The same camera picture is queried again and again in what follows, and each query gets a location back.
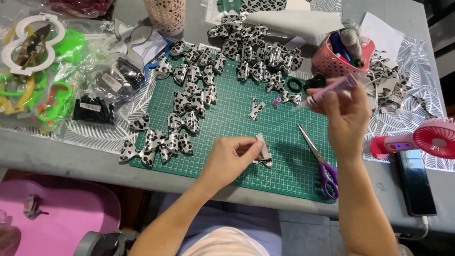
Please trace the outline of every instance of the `scissor blade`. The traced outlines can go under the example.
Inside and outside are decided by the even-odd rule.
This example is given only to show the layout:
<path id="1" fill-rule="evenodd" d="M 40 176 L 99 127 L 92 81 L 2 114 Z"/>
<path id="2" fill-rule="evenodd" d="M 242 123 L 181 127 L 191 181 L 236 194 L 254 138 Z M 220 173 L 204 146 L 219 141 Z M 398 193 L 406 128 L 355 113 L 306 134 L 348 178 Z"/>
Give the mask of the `scissor blade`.
<path id="1" fill-rule="evenodd" d="M 318 159 L 319 162 L 324 163 L 324 158 L 321 156 L 321 153 L 319 152 L 319 150 L 316 148 L 316 146 L 311 141 L 310 137 L 308 136 L 307 131 L 300 124 L 298 125 L 298 127 L 300 128 L 300 131 L 302 132 L 303 137 L 307 141 L 308 146 L 310 146 L 311 152 L 313 152 L 314 156 Z"/>

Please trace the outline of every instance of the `green cutting mat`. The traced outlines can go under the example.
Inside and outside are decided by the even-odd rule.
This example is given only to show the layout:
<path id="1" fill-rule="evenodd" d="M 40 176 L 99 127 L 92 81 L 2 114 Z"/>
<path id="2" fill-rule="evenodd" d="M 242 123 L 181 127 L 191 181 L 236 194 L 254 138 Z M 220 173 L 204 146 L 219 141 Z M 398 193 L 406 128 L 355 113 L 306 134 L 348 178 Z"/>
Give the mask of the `green cutting mat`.
<path id="1" fill-rule="evenodd" d="M 183 63 L 183 58 L 177 60 L 172 57 L 169 61 L 173 67 L 177 67 Z M 296 105 L 292 102 L 280 103 L 273 107 L 272 102 L 281 94 L 276 91 L 265 92 L 266 83 L 258 83 L 252 78 L 244 82 L 237 81 L 236 67 L 237 62 L 228 59 L 222 75 L 215 77 L 217 103 L 206 106 L 205 118 L 199 119 L 201 132 L 189 133 L 194 149 L 193 156 L 179 152 L 163 164 L 157 154 L 152 168 L 135 157 L 130 161 L 130 165 L 196 178 L 202 170 L 215 138 L 254 137 L 262 133 L 264 139 L 270 144 L 272 168 L 268 169 L 262 164 L 249 166 L 234 181 L 234 185 L 334 203 L 335 200 L 325 197 L 321 189 L 317 160 L 298 128 L 299 123 L 304 126 L 321 154 L 335 166 L 335 157 L 327 140 L 326 117 L 308 109 L 293 112 L 292 109 Z M 197 83 L 200 88 L 203 87 L 201 80 Z M 151 120 L 150 129 L 159 129 L 167 133 L 167 117 L 173 111 L 174 89 L 182 92 L 183 86 L 177 85 L 172 76 L 157 81 L 147 109 Z M 262 101 L 266 104 L 259 111 L 257 121 L 248 118 L 248 114 L 252 111 L 253 97 L 258 99 L 258 104 Z M 144 135 L 145 133 L 141 132 L 137 137 L 138 150 L 144 147 Z"/>

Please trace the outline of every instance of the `purple scissor handle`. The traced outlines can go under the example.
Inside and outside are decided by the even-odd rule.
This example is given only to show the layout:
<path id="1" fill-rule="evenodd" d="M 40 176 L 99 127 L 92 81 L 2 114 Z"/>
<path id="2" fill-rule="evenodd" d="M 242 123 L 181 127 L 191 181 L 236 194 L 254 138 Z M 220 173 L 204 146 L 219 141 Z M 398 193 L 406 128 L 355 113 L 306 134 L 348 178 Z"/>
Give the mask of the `purple scissor handle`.
<path id="1" fill-rule="evenodd" d="M 302 132 L 303 137 L 307 141 L 308 146 L 311 149 L 311 152 L 313 152 L 314 156 L 319 161 L 318 167 L 319 167 L 319 171 L 320 171 L 321 177 L 322 177 L 322 182 L 321 182 L 322 189 L 324 190 L 327 197 L 329 197 L 330 199 L 335 199 L 335 200 L 338 199 L 338 171 L 335 168 L 333 168 L 322 157 L 321 153 L 319 152 L 319 150 L 316 148 L 316 146 L 313 144 L 310 137 L 308 136 L 307 131 L 305 131 L 305 129 L 300 124 L 298 125 L 298 127 L 300 128 L 300 131 Z M 329 178 L 329 175 L 327 174 L 327 172 L 330 173 L 330 175 L 333 178 L 333 181 Z M 329 185 L 332 188 L 333 194 L 329 193 L 329 191 L 327 189 L 327 185 Z"/>

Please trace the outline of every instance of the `pink basket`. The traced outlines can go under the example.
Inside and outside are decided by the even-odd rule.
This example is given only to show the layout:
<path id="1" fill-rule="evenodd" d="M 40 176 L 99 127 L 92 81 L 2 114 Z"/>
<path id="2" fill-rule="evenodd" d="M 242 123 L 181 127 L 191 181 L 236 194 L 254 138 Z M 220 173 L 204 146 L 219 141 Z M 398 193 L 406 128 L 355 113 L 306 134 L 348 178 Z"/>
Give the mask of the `pink basket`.
<path id="1" fill-rule="evenodd" d="M 313 66 L 325 77 L 341 77 L 347 73 L 352 73 L 354 75 L 355 73 L 364 72 L 369 69 L 369 61 L 376 49 L 376 45 L 373 41 L 370 41 L 366 46 L 362 46 L 362 60 L 365 62 L 365 66 L 357 68 L 338 58 L 330 50 L 329 37 L 330 35 L 324 39 L 321 45 L 319 45 L 318 51 L 311 59 Z"/>

